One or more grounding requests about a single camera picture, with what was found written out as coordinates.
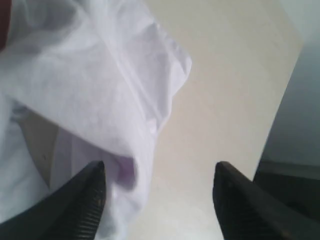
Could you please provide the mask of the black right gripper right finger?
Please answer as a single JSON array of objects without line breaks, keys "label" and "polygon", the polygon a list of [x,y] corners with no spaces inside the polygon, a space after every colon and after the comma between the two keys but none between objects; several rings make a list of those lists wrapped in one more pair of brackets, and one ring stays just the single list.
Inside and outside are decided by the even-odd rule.
[{"label": "black right gripper right finger", "polygon": [[298,202],[281,202],[227,161],[215,165],[215,214],[225,240],[318,240],[320,223]]}]

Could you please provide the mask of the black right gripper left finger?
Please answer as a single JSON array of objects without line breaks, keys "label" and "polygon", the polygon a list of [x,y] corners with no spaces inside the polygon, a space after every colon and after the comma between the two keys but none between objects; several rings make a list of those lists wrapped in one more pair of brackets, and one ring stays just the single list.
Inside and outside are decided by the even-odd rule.
[{"label": "black right gripper left finger", "polygon": [[2,240],[93,240],[106,203],[106,171],[90,162],[71,180],[0,225]]}]

